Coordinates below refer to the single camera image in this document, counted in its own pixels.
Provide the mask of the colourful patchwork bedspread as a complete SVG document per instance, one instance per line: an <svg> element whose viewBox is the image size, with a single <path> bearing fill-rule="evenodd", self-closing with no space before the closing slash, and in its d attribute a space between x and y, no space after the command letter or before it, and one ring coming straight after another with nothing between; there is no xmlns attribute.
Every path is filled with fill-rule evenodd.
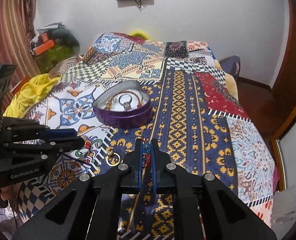
<svg viewBox="0 0 296 240"><path fill-rule="evenodd" d="M123 88L101 107L120 111L144 104L152 114L134 128L106 125L93 102L119 82ZM58 79L34 77L15 96L6 115L37 120L51 128L74 128L85 144L61 155L50 172L20 184L15 201L19 222L27 222L82 174L98 176L134 150L136 139L156 139L161 151L188 172L210 172L270 225L272 156L243 108L237 86L204 42L143 41L104 33L86 55Z"/></svg>

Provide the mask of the orange box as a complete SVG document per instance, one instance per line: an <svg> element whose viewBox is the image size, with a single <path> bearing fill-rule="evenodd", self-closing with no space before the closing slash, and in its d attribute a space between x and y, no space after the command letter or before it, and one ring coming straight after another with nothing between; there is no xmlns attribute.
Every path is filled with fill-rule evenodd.
<svg viewBox="0 0 296 240"><path fill-rule="evenodd" d="M49 50L50 48L55 46L55 42L53 40L48 40L44 44L40 45L34 50L36 56L42 54L43 52Z"/></svg>

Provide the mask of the purple heart-shaped jewelry box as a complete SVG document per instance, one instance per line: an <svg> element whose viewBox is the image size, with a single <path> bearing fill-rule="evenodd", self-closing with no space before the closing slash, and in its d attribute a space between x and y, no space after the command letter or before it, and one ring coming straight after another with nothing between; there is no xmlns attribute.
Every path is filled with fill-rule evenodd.
<svg viewBox="0 0 296 240"><path fill-rule="evenodd" d="M152 102L138 81L124 81L109 88L92 107L99 122L116 128L138 128L152 119Z"/></svg>

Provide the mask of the brown wooden door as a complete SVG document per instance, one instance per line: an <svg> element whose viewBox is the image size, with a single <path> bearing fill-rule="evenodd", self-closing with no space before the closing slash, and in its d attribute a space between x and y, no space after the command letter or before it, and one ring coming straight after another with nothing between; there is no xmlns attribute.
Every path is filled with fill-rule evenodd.
<svg viewBox="0 0 296 240"><path fill-rule="evenodd" d="M289 2L290 25L281 68L273 87L241 77L239 102L264 140L281 128L296 105L296 4Z"/></svg>

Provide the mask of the green bag pile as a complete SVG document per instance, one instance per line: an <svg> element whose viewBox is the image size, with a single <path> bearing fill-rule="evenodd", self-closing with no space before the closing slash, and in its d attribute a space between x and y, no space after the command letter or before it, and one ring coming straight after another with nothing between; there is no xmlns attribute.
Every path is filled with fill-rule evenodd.
<svg viewBox="0 0 296 240"><path fill-rule="evenodd" d="M34 50L48 40L53 40L55 46L36 56ZM80 52L80 43L69 29L47 29L38 35L36 42L31 41L30 48L41 74L48 73L65 59Z"/></svg>

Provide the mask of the dark blue pillow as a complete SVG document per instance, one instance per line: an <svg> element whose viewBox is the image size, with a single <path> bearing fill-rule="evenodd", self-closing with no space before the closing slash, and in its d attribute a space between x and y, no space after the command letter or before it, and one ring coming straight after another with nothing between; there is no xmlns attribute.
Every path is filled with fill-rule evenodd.
<svg viewBox="0 0 296 240"><path fill-rule="evenodd" d="M240 63L241 63L240 57L236 55L227 57L219 61L219 64L223 69L223 71L230 74L232 77L234 77L235 81L238 80L238 77L240 74L240 68L241 68Z"/></svg>

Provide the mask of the striped brown curtain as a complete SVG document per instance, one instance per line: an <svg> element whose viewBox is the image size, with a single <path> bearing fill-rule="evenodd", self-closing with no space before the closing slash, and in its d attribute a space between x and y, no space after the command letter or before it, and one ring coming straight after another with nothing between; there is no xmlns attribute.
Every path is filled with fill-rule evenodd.
<svg viewBox="0 0 296 240"><path fill-rule="evenodd" d="M0 63L15 65L15 72L2 100L2 110L11 103L13 95L10 90L19 81L40 74L29 47L35 37L35 14L36 0L0 0Z"/></svg>

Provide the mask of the yellow pillow behind bed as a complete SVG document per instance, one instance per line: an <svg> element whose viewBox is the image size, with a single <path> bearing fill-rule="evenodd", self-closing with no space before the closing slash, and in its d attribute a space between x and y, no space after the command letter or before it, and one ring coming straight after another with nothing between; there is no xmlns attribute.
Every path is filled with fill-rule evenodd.
<svg viewBox="0 0 296 240"><path fill-rule="evenodd" d="M140 29L135 29L134 31L131 31L129 35L132 37L140 38L142 40L152 40L151 36L147 32Z"/></svg>

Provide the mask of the yellow cloth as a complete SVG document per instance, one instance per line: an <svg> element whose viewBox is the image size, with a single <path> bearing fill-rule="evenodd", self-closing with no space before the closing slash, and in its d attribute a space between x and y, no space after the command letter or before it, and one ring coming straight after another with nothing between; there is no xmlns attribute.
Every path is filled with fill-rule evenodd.
<svg viewBox="0 0 296 240"><path fill-rule="evenodd" d="M21 87L3 113L4 117L23 118L28 109L41 102L60 80L59 76L41 74Z"/></svg>

